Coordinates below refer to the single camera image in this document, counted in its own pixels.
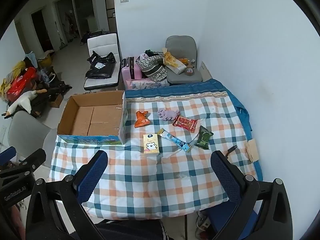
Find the green wipes pack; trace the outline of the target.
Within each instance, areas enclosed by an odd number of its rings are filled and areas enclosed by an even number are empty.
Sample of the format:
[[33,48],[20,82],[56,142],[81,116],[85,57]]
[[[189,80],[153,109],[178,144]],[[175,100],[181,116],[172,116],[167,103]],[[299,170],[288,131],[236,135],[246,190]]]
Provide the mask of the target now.
[[197,139],[197,142],[195,143],[195,146],[203,150],[208,150],[209,140],[210,140],[210,137],[212,137],[213,135],[214,135],[213,132],[209,131],[203,126],[200,126],[199,137]]

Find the light blue tube pack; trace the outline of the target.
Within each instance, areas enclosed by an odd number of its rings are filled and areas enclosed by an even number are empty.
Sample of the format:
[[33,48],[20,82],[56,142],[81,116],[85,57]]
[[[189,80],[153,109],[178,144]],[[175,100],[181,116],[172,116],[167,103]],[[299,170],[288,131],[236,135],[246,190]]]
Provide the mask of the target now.
[[161,128],[157,134],[164,138],[167,139],[171,142],[173,142],[179,149],[184,150],[184,152],[188,152],[191,149],[191,145],[187,142],[184,142],[180,139],[178,139],[177,137],[175,137],[174,135],[172,135],[171,133],[167,132],[166,130],[164,130],[163,128]]

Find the red floral wipes pack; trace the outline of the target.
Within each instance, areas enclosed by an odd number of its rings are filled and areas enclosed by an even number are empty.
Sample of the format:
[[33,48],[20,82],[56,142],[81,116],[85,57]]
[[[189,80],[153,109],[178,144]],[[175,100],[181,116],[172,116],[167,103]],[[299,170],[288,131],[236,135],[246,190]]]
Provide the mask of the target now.
[[190,133],[194,133],[197,125],[197,120],[178,115],[172,125],[175,127],[186,129]]

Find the yellow Vinda tissue pack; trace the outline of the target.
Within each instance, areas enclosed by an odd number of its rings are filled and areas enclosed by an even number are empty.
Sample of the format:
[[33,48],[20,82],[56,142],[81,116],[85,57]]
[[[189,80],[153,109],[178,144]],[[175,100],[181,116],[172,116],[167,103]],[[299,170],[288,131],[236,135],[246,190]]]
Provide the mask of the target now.
[[159,154],[158,134],[143,135],[144,154]]

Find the orange snack bag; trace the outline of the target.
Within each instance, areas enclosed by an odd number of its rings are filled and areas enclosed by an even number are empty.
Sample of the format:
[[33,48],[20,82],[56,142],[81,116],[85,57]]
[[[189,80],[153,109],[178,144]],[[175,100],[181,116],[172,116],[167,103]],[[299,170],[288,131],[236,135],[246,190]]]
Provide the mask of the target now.
[[135,128],[140,128],[146,125],[151,124],[150,120],[148,119],[147,115],[148,115],[148,111],[137,111],[136,112],[136,122],[135,122]]

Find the purple plush toy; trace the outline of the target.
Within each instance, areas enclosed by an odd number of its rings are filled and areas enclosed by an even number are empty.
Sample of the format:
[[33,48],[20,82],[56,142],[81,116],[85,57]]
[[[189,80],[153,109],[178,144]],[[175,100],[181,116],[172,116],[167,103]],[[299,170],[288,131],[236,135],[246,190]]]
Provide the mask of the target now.
[[175,120],[179,115],[179,113],[180,113],[179,110],[173,111],[169,109],[159,109],[157,111],[158,117],[164,121]]

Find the white power strip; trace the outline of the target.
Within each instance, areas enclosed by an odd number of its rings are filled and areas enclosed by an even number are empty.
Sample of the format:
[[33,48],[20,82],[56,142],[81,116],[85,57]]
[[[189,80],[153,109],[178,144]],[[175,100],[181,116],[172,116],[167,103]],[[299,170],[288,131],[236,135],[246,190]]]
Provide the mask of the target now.
[[196,239],[207,239],[206,236],[206,230],[208,226],[210,225],[210,221],[207,220],[208,216],[206,214],[206,211],[197,211],[196,212],[196,230],[195,230],[195,237]]

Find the red bag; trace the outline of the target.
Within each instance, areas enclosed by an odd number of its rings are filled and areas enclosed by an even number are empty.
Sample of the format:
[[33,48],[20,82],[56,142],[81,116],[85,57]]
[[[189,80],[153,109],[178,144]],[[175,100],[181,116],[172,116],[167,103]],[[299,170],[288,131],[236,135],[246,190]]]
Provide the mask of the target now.
[[7,91],[8,101],[16,101],[26,87],[31,88],[31,81],[35,78],[37,78],[36,68],[29,67],[24,75],[17,77],[11,84]]

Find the open cardboard box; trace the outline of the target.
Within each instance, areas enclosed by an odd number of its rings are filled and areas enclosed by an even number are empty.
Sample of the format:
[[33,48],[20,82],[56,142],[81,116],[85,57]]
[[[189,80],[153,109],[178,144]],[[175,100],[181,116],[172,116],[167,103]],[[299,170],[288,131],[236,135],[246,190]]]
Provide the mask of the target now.
[[72,144],[123,145],[127,116],[123,90],[75,94],[65,105],[57,135]]

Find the plaid checkered blanket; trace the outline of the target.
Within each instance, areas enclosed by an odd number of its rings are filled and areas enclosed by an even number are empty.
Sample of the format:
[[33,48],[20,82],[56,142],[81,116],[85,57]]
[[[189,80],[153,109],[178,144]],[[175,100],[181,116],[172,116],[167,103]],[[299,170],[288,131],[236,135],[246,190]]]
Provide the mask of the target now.
[[[128,90],[125,144],[72,144],[56,139],[49,181],[60,181],[93,157],[108,155],[108,165],[89,200],[86,211],[104,219],[156,219],[183,216],[227,201],[228,197],[210,165],[214,151],[234,152],[228,160],[244,174],[262,180],[258,162],[248,158],[245,143],[252,139],[244,105],[219,81],[191,85]],[[197,120],[214,135],[209,149],[195,146],[198,133],[175,127],[158,117],[159,109],[173,109]],[[135,128],[136,112],[148,111],[151,124]],[[163,128],[191,145],[188,152],[158,135],[159,154],[144,154],[143,135]]]

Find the floral pink package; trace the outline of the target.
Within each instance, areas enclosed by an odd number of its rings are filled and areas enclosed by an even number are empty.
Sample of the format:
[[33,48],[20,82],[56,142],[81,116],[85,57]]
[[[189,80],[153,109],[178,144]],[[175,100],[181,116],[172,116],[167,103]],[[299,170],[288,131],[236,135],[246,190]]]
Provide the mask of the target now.
[[159,87],[168,87],[169,83],[167,79],[162,81],[152,81],[150,79],[135,79],[124,81],[126,90],[140,90],[140,89],[151,89]]

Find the white black chair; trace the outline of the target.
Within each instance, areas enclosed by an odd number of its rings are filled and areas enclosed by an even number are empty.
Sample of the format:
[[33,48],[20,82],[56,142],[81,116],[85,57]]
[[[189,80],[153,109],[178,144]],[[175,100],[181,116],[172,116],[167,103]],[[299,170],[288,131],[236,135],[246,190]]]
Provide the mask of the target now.
[[120,80],[120,52],[116,33],[87,39],[90,68],[85,74],[84,90],[117,89]]

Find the pink suitcase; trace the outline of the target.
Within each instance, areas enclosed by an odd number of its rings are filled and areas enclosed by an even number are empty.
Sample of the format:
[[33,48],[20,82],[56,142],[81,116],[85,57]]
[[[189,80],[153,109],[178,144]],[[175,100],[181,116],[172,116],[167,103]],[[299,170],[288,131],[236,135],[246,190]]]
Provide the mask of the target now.
[[136,57],[127,57],[121,61],[121,75],[126,90],[131,89],[131,81],[142,79],[142,71],[136,64]]

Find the yellow snack box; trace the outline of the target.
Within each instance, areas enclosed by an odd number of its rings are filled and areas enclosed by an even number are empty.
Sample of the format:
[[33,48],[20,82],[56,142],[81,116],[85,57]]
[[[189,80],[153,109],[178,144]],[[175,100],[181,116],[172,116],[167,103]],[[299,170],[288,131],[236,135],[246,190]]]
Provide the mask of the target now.
[[168,67],[175,74],[181,74],[187,68],[185,64],[176,59],[172,54],[168,51],[167,48],[162,48],[163,51],[163,64]]

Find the patterned tote bag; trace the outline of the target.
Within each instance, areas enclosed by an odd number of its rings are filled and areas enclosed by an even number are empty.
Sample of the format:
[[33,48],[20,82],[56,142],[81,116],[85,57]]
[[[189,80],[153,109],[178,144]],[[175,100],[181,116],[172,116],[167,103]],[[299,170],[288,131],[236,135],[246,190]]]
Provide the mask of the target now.
[[136,64],[140,67],[142,73],[150,80],[159,82],[167,78],[167,69],[163,64],[163,56],[155,55],[151,57],[138,57]]

